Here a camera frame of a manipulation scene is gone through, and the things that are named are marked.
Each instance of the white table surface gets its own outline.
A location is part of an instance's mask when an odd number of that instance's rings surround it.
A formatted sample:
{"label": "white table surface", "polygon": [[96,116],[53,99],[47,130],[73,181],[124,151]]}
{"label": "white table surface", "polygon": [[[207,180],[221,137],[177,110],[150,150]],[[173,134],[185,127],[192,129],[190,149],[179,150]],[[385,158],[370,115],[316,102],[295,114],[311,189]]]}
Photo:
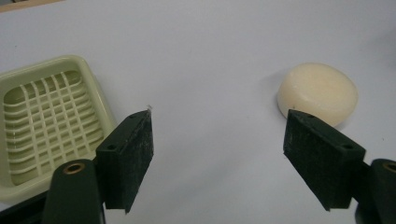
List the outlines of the white table surface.
{"label": "white table surface", "polygon": [[338,129],[366,162],[396,160],[394,0],[67,0],[0,14],[0,72],[64,54],[86,59],[117,122],[153,107],[153,161],[132,212],[107,223],[355,223],[356,202],[326,212],[283,155],[275,97],[299,63],[346,73],[360,99]]}

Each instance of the soap dish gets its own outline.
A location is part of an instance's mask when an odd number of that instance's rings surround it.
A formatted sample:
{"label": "soap dish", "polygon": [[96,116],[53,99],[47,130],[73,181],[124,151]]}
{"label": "soap dish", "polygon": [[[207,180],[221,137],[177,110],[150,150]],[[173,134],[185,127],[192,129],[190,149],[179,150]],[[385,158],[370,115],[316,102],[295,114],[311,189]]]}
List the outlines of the soap dish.
{"label": "soap dish", "polygon": [[62,56],[0,75],[0,201],[47,190],[53,171],[93,159],[115,121],[86,62]]}

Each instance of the soap bar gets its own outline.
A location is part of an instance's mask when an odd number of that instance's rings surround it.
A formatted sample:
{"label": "soap bar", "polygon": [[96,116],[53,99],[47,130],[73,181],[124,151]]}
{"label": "soap bar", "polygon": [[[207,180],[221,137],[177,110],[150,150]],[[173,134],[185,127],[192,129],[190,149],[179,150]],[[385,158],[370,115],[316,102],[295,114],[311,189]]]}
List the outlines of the soap bar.
{"label": "soap bar", "polygon": [[294,109],[336,126],[353,112],[358,98],[357,88],[342,72],[323,63],[302,63],[286,75],[277,104],[285,118]]}

